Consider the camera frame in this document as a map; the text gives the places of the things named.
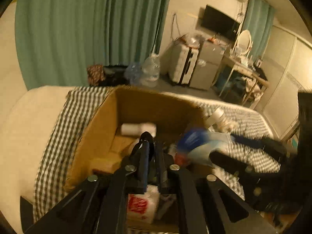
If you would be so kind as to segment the checkered bed sheet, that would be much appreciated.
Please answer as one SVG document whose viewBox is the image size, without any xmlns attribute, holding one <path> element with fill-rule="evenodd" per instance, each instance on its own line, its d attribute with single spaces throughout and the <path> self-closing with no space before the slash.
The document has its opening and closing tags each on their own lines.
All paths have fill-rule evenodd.
<svg viewBox="0 0 312 234">
<path fill-rule="evenodd" d="M 111 87 L 76 87 L 68 91 L 56 124 L 52 130 L 34 184 L 33 219 L 38 221 L 65 196 L 66 174 L 73 161 L 79 138 L 91 121 L 96 109 L 112 91 Z M 218 107 L 229 121 L 237 123 L 234 133 L 248 138 L 272 137 L 264 117 L 249 108 L 218 100 L 173 94 L 198 105 L 204 116 Z"/>
</svg>

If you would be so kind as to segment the green curtain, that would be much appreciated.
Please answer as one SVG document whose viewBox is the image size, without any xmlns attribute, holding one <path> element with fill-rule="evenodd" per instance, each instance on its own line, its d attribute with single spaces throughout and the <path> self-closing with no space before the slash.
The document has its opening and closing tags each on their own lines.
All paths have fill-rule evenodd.
<svg viewBox="0 0 312 234">
<path fill-rule="evenodd" d="M 243 30 L 249 30 L 252 48 L 249 57 L 261 57 L 267 46 L 273 26 L 275 8 L 265 0 L 249 0 L 243 23 Z"/>
<path fill-rule="evenodd" d="M 27 89 L 86 86 L 90 65 L 142 63 L 160 50 L 169 0 L 17 0 L 15 42 Z"/>
</svg>

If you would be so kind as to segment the cream fabric scrunchie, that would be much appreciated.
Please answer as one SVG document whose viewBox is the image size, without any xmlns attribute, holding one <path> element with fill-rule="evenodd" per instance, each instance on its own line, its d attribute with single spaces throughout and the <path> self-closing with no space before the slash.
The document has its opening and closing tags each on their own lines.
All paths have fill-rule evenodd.
<svg viewBox="0 0 312 234">
<path fill-rule="evenodd" d="M 216 123 L 216 126 L 217 126 L 217 130 L 221 133 L 231 133 L 239 127 L 239 124 L 236 121 L 229 121 L 227 119 L 224 119 L 224 120 L 218 121 Z"/>
</svg>

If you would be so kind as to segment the grey mini fridge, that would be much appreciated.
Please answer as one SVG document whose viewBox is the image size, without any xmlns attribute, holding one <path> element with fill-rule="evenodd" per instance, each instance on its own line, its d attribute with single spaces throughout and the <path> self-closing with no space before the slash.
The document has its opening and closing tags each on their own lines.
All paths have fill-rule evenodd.
<svg viewBox="0 0 312 234">
<path fill-rule="evenodd" d="M 208 90 L 215 79 L 225 49 L 220 45 L 203 41 L 199 56 L 192 72 L 190 88 Z"/>
</svg>

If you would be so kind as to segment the brown cardboard box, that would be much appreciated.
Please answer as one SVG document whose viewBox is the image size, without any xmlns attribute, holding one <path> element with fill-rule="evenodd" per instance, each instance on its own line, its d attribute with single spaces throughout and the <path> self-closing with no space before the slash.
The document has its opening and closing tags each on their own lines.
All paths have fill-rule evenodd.
<svg viewBox="0 0 312 234">
<path fill-rule="evenodd" d="M 205 233 L 190 171 L 174 166 L 162 149 L 203 127 L 203 112 L 190 101 L 133 87 L 113 89 L 83 132 L 67 174 L 67 190 L 90 186 L 83 232 L 124 232 L 129 195 L 145 193 L 154 182 L 159 193 L 176 195 L 180 233 Z"/>
</svg>

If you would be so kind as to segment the wooden chair with clothes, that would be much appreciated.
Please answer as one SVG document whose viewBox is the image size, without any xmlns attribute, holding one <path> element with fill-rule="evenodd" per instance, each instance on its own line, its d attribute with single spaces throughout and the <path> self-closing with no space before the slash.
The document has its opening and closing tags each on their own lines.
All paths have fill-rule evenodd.
<svg viewBox="0 0 312 234">
<path fill-rule="evenodd" d="M 247 102 L 250 103 L 249 108 L 254 109 L 256 105 L 260 102 L 262 96 L 264 95 L 267 88 L 269 88 L 269 83 L 265 80 L 256 80 L 243 77 L 245 82 L 244 95 L 242 99 L 242 105 L 244 106 Z"/>
</svg>

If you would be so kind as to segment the brown patterned bag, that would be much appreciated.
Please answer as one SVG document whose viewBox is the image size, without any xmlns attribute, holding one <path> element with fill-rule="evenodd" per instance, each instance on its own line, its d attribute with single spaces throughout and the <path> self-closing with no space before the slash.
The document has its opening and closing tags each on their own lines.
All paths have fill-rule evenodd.
<svg viewBox="0 0 312 234">
<path fill-rule="evenodd" d="M 97 64 L 87 68 L 88 83 L 90 86 L 99 86 L 106 79 L 103 65 Z"/>
</svg>

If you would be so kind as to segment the white suitcase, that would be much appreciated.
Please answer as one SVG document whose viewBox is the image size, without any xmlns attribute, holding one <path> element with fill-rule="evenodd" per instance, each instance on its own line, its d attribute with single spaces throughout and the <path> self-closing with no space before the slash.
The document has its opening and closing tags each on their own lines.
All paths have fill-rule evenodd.
<svg viewBox="0 0 312 234">
<path fill-rule="evenodd" d="M 188 85 L 195 68 L 199 50 L 188 47 L 184 44 L 177 44 L 173 47 L 168 75 L 173 83 Z"/>
</svg>

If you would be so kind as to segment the red white sachet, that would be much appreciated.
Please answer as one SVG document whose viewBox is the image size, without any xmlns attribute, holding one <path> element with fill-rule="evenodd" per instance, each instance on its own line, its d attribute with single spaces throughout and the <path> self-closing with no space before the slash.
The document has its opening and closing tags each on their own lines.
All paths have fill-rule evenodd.
<svg viewBox="0 0 312 234">
<path fill-rule="evenodd" d="M 160 193 L 155 185 L 148 185 L 144 194 L 129 194 L 127 219 L 151 224 L 158 209 Z"/>
</svg>

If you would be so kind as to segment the large clear water bottle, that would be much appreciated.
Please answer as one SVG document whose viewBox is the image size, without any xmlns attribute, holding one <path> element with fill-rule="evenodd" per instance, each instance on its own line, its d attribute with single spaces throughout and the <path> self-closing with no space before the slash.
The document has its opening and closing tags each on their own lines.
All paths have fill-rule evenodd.
<svg viewBox="0 0 312 234">
<path fill-rule="evenodd" d="M 141 65 L 141 71 L 141 84 L 150 88 L 155 87 L 160 76 L 159 56 L 155 53 L 150 54 Z"/>
</svg>

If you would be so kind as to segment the white bottle in box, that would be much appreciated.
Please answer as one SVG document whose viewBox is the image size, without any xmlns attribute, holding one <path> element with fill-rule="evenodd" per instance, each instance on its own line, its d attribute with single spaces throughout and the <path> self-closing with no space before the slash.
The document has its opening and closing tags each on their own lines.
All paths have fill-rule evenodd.
<svg viewBox="0 0 312 234">
<path fill-rule="evenodd" d="M 148 132 L 152 137 L 156 137 L 157 126 L 153 123 L 127 124 L 121 126 L 121 134 L 124 136 L 140 136 L 142 133 Z"/>
</svg>

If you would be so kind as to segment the blue tissue pack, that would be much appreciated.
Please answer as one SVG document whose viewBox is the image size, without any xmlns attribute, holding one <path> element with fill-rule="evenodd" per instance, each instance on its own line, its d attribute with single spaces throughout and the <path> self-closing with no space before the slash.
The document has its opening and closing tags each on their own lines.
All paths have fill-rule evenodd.
<svg viewBox="0 0 312 234">
<path fill-rule="evenodd" d="M 226 133 L 209 132 L 205 129 L 192 129 L 177 143 L 175 163 L 187 166 L 191 163 L 213 167 L 210 153 L 226 153 L 234 137 Z"/>
</svg>

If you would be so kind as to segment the white vanity table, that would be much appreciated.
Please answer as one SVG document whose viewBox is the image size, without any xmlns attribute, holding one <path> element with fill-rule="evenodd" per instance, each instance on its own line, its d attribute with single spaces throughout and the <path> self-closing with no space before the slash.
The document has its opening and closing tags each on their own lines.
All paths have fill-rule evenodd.
<svg viewBox="0 0 312 234">
<path fill-rule="evenodd" d="M 243 77 L 255 78 L 258 81 L 262 79 L 269 83 L 261 69 L 249 68 L 232 57 L 224 55 L 213 82 L 219 97 L 230 101 L 230 103 L 242 105 L 245 86 Z"/>
</svg>

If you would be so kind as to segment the white louvered wardrobe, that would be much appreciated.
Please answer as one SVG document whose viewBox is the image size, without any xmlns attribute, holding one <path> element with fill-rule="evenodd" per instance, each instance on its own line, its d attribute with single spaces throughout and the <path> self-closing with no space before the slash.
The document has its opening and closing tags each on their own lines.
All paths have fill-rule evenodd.
<svg viewBox="0 0 312 234">
<path fill-rule="evenodd" d="M 273 26 L 261 65 L 270 83 L 255 110 L 284 138 L 298 121 L 298 91 L 311 90 L 311 43 Z"/>
</svg>

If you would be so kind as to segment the black wall television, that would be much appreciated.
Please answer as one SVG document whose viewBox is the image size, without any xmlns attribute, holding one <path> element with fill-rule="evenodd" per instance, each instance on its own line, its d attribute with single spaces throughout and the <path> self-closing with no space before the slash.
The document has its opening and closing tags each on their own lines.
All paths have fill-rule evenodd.
<svg viewBox="0 0 312 234">
<path fill-rule="evenodd" d="M 201 27 L 213 31 L 230 41 L 235 41 L 240 23 L 221 11 L 206 5 Z"/>
</svg>

